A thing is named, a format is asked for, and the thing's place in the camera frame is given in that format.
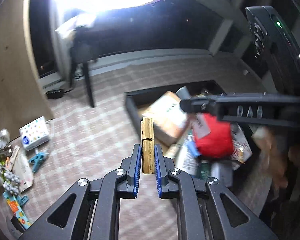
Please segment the white tissue pack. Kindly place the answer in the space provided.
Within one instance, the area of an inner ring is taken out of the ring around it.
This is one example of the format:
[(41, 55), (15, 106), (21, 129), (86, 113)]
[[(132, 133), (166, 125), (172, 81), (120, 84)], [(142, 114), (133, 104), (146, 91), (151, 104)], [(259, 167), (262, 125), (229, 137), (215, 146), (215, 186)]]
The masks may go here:
[(44, 116), (19, 128), (19, 134), (25, 151), (31, 151), (50, 140), (50, 134)]

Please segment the wooden cabinet panel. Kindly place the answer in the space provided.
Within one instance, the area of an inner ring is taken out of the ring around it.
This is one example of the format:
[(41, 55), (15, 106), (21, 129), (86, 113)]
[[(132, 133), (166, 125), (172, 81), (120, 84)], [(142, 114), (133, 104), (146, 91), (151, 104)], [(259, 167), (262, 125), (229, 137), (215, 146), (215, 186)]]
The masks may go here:
[(53, 118), (39, 83), (29, 20), (30, 0), (0, 0), (0, 130), (19, 137), (19, 128)]

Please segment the grey bead massager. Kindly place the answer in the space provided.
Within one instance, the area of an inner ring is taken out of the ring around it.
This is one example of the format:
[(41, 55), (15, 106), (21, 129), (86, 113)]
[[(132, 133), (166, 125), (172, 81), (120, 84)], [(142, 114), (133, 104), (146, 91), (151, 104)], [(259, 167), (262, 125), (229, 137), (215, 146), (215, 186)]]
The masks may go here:
[(10, 195), (13, 196), (18, 196), (20, 191), (19, 191), (19, 186), (20, 186), (20, 179), (19, 177), (14, 174), (13, 172), (9, 170), (5, 170), (4, 173), (4, 183), (2, 187), (6, 192), (8, 192)]

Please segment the orange tissue pack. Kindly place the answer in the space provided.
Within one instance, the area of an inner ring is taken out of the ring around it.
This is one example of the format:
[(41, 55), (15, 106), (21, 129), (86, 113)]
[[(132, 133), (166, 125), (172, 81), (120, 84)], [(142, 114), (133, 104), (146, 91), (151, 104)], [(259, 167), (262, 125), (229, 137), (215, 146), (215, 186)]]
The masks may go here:
[(165, 145), (175, 144), (188, 125), (187, 114), (180, 108), (181, 99), (173, 92), (167, 91), (141, 114), (153, 118), (154, 135)]

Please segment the black power strip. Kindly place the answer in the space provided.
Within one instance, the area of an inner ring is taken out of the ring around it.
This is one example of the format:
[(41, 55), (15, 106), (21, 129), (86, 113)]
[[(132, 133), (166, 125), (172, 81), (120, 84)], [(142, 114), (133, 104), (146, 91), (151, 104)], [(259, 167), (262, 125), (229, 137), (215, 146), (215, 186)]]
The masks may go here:
[(53, 89), (46, 92), (48, 99), (59, 99), (64, 96), (64, 89)]

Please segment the white printed sachet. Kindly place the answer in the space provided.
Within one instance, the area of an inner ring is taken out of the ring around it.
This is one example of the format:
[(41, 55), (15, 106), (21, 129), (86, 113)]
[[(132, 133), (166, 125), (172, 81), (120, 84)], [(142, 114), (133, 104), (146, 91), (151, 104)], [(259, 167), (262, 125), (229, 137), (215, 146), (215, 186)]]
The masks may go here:
[(19, 177), (19, 191), (22, 193), (33, 185), (33, 172), (27, 159), (26, 151), (23, 148), (15, 146), (13, 153), (15, 153), (16, 156), (12, 172)]

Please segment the blue clothespin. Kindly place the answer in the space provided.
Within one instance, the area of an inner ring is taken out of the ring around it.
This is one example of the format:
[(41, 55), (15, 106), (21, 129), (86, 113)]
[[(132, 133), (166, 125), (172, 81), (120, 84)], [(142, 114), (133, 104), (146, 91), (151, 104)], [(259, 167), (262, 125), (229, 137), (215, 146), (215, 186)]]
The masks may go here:
[(47, 152), (38, 152), (31, 159), (28, 160), (28, 163), (32, 166), (32, 172), (37, 173), (40, 166), (44, 163), (44, 161), (48, 157)]

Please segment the white blue bottle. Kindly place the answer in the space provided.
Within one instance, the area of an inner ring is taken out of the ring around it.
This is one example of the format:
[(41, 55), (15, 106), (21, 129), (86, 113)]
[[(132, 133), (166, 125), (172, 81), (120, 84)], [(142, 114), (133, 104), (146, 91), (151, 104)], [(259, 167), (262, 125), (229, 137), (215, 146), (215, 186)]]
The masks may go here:
[(183, 140), (183, 144), (179, 148), (175, 159), (175, 167), (188, 173), (192, 177), (196, 177), (199, 163), (188, 148), (188, 144), (191, 142), (194, 142), (194, 137), (192, 131), (189, 130)]

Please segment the wooden clothespin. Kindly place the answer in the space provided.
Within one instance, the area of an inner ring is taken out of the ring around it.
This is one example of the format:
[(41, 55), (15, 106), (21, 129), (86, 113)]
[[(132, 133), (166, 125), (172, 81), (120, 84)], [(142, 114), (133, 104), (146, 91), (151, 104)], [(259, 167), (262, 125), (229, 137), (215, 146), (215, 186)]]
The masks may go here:
[(154, 127), (153, 118), (143, 117), (141, 121), (142, 172), (154, 174)]

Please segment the teal plastic clip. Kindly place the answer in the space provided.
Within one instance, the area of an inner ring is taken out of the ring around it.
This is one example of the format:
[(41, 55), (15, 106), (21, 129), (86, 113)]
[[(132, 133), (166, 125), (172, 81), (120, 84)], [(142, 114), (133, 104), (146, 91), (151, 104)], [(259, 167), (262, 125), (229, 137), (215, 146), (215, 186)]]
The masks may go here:
[(23, 207), (28, 201), (29, 201), (29, 198), (27, 195), (17, 196), (17, 202), (20, 205), (20, 207)]

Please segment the tape roll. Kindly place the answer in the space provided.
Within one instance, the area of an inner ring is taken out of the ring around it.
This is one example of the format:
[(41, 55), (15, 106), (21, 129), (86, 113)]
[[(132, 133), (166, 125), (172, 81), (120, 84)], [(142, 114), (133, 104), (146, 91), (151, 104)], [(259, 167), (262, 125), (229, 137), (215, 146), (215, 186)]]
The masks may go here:
[(10, 133), (7, 129), (3, 128), (0, 130), (0, 140), (6, 143), (10, 142)]

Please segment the Coffee mate sachet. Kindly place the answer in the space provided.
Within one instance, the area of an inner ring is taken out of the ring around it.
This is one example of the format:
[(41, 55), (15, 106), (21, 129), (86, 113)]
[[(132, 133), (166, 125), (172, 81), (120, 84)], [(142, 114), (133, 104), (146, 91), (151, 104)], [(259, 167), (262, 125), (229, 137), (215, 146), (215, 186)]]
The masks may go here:
[(237, 170), (253, 154), (243, 130), (238, 124), (231, 125), (233, 153), (230, 157), (232, 169)]

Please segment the fruit print hand cream tube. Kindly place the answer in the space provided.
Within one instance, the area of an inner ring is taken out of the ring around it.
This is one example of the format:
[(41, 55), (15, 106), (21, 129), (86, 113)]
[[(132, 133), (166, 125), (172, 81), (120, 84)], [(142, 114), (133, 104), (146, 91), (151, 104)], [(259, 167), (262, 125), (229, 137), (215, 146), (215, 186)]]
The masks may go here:
[(27, 230), (32, 223), (29, 221), (28, 217), (25, 215), (25, 213), (22, 210), (22, 207), (17, 202), (17, 196), (10, 195), (8, 192), (4, 192), (3, 197), (5, 198), (7, 204), (9, 205), (14, 217), (16, 217), (23, 228)]

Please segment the black comb package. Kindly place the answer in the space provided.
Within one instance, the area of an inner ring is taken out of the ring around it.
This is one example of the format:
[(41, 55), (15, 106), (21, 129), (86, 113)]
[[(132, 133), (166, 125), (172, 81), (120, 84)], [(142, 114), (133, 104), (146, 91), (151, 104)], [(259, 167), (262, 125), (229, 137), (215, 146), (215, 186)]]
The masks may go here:
[(20, 236), (25, 232), (25, 229), (19, 220), (14, 216), (6, 216), (6, 225), (9, 233), (14, 239), (19, 239)]

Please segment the red pouch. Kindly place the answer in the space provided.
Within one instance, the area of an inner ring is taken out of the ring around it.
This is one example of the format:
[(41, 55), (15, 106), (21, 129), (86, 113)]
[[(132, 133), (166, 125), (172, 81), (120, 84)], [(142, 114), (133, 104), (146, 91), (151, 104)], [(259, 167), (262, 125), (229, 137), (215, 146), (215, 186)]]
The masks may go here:
[(204, 137), (194, 132), (194, 142), (200, 155), (208, 159), (229, 158), (234, 151), (231, 124), (218, 121), (209, 113), (199, 114), (199, 117), (204, 119), (210, 130), (210, 133)]

